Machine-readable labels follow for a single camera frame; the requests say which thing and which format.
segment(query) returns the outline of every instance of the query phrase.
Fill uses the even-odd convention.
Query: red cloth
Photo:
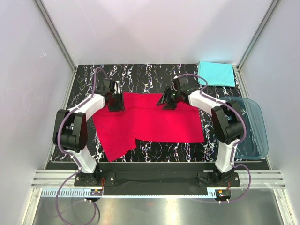
[[[135,139],[155,142],[204,142],[198,108],[178,103],[175,110],[156,106],[162,94],[123,93],[125,111],[108,107],[93,115],[109,162],[136,148]]]

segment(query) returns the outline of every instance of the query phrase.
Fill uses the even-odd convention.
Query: blue plastic container
[[[259,105],[255,101],[243,97],[226,96],[222,97],[221,100],[237,101],[247,126],[246,138],[238,145],[235,157],[248,160],[264,158],[268,154],[269,146],[263,114]]]

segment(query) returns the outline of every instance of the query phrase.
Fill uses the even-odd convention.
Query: black marble surface
[[[67,107],[73,107],[84,100],[92,90],[92,76],[97,67],[102,67],[109,78],[120,81],[120,88],[125,92],[162,93],[165,86],[171,86],[171,79],[180,74],[198,74],[198,64],[142,64],[142,65],[79,65]],[[189,82],[197,82],[195,77],[188,77]],[[207,87],[204,92],[220,98],[223,96],[240,96],[239,85],[235,88]],[[210,116],[200,110],[205,142],[176,143],[148,142],[136,140],[137,148],[130,150],[117,162],[202,162],[214,161],[217,158],[218,142],[214,136]],[[98,162],[107,162],[101,142],[95,131],[92,119],[88,121],[88,148]],[[51,161],[71,161],[69,156],[61,154],[56,147]]]

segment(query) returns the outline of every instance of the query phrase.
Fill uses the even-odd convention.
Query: teal cloth
[[[200,61],[198,75],[207,80],[208,86],[235,87],[231,64]],[[204,80],[200,78],[198,78],[198,83],[205,85]]]

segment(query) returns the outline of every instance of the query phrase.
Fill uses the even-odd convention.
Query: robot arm
[[[91,94],[75,107],[68,110],[61,109],[56,114],[53,133],[55,145],[57,145],[58,130],[62,120],[70,111],[77,109],[65,122],[60,134],[60,142],[66,152],[76,157],[75,162],[81,164],[82,176],[88,177],[91,181],[99,181],[100,169],[86,146],[88,141],[87,120],[106,105],[110,111],[124,110],[123,95],[118,82],[109,79],[104,79],[103,86],[100,90],[95,91],[94,95]]]
[[[188,100],[189,100],[189,103],[191,106],[195,106],[199,109],[204,110],[213,118],[213,125],[214,125],[214,129],[215,129],[215,133],[217,135],[217,138],[220,140],[219,148],[218,148],[218,155],[217,155],[217,160],[216,160],[216,168],[221,173],[225,173],[225,172],[232,170],[232,168],[234,166],[234,164],[233,164],[234,158],[232,158],[232,155],[235,156],[236,149],[237,149],[237,145],[235,145],[235,143],[240,140],[239,137],[243,132],[242,127],[239,126],[239,128],[240,128],[238,131],[239,134],[228,137],[227,130],[229,128],[229,123],[228,123],[226,114],[223,111],[223,105],[218,103],[218,102],[226,103],[225,101],[216,99],[205,93],[200,93],[199,91],[192,92],[188,96]]]
[[[234,172],[234,156],[237,142],[243,136],[243,125],[226,105],[240,113],[237,102],[226,102],[207,95],[200,91],[198,85],[189,84],[185,77],[175,77],[172,81],[174,86],[165,88],[157,105],[165,105],[164,109],[175,109],[178,102],[183,102],[202,109],[212,116],[214,133],[220,142],[215,170],[208,180],[214,180],[217,184],[228,181]]]

